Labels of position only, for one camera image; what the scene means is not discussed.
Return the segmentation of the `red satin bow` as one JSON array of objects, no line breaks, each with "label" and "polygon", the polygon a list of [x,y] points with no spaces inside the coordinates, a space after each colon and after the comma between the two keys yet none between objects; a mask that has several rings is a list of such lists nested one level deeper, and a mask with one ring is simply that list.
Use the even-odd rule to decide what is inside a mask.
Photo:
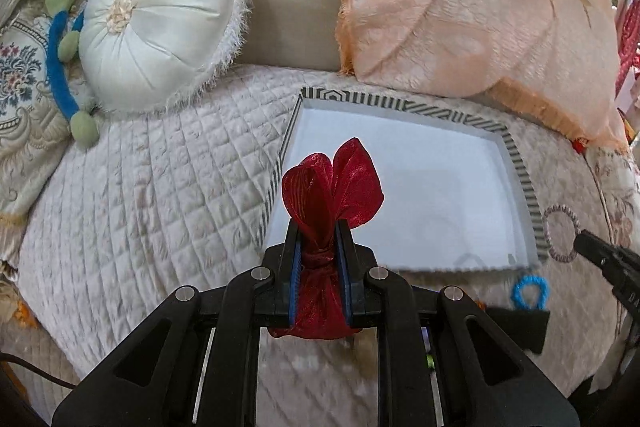
[{"label": "red satin bow", "polygon": [[283,205],[302,236],[302,259],[293,324],[270,329],[269,334],[307,340],[355,335],[344,317],[334,233],[341,220],[350,229],[365,225],[384,202],[371,156],[359,139],[352,138],[333,157],[313,153],[288,169],[281,190]]}]

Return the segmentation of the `black velvet pouch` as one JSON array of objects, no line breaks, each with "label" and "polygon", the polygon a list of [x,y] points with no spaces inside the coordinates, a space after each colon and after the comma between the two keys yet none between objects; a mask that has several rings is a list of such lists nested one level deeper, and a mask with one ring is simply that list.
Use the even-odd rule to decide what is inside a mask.
[{"label": "black velvet pouch", "polygon": [[487,308],[485,312],[518,347],[541,355],[547,336],[549,311]]}]

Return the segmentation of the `striped black white tray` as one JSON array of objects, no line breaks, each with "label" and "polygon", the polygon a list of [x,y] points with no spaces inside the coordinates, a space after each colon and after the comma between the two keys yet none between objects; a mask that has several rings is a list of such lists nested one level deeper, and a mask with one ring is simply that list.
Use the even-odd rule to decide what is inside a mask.
[{"label": "striped black white tray", "polygon": [[357,138],[384,202],[356,228],[382,265],[416,272],[537,269],[547,261],[542,212],[506,124],[398,96],[303,87],[269,177],[258,239],[283,241],[286,170]]}]

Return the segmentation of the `red tassel ornament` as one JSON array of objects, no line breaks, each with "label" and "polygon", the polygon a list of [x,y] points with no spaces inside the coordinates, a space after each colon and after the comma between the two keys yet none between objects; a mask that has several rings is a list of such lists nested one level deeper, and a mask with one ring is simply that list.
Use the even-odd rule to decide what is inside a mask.
[{"label": "red tassel ornament", "polygon": [[585,150],[587,150],[588,145],[589,145],[589,141],[585,139],[577,139],[572,142],[572,147],[574,148],[574,151],[580,155],[585,153]]}]

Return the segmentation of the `quilted beige bedspread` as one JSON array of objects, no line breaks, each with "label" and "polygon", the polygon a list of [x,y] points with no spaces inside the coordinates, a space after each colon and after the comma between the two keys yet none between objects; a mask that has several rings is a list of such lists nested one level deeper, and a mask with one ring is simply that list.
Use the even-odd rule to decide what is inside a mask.
[{"label": "quilted beige bedspread", "polygon": [[[363,86],[330,72],[239,66],[179,112],[103,117],[96,147],[68,147],[32,207],[17,263],[17,290],[39,324],[1,326],[1,351],[76,384],[178,286],[221,286],[257,265],[270,172],[303,87],[398,96],[499,121],[541,209],[567,205],[588,230],[611,237],[615,219],[590,168],[598,172],[600,158],[585,161],[556,133],[464,100]],[[569,395],[605,359],[620,305],[582,258],[550,260],[541,272],[551,315],[534,360]],[[355,358],[374,336],[364,346],[359,340],[262,333],[258,426],[376,426],[378,384],[367,378],[374,367]]]}]

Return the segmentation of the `peach fringed blanket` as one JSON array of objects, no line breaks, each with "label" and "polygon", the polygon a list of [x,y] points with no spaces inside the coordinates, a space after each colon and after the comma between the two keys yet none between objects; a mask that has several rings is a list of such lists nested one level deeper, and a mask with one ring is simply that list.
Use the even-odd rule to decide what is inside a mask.
[{"label": "peach fringed blanket", "polygon": [[484,94],[570,140],[625,150],[611,0],[340,0],[341,68],[446,98]]}]

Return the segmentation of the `embroidered floral cushion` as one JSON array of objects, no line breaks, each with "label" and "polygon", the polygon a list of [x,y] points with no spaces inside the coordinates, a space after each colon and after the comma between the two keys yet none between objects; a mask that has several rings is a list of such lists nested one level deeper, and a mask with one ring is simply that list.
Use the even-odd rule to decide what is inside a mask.
[{"label": "embroidered floral cushion", "polygon": [[1,29],[1,223],[24,225],[70,144],[47,78],[51,19],[26,1]]}]

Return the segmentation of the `round white satin pillow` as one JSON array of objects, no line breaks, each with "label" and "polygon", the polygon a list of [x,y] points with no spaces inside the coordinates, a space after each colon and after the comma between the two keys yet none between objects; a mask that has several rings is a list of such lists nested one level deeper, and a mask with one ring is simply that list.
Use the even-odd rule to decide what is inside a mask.
[{"label": "round white satin pillow", "polygon": [[88,0],[82,71],[99,106],[142,114],[186,104],[245,41],[250,0]]}]

